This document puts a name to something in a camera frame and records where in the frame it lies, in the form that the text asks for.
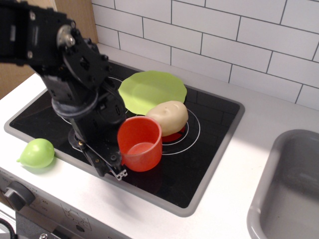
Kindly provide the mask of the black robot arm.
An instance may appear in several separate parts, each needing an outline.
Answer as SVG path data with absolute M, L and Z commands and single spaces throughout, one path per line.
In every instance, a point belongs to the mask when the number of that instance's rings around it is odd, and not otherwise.
M 30 66 L 43 80 L 55 113 L 68 120 L 68 140 L 100 176 L 127 175 L 117 142 L 126 108 L 110 64 L 73 20 L 26 1 L 0 3 L 0 60 Z

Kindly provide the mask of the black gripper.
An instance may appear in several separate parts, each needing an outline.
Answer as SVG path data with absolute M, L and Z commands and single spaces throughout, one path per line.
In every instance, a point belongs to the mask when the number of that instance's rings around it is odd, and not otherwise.
M 80 119 L 71 119 L 73 129 L 69 142 L 81 151 L 98 175 L 112 173 L 117 180 L 127 176 L 122 165 L 117 135 L 126 120 L 125 103 L 117 85 L 103 83 L 97 94 L 96 105 Z

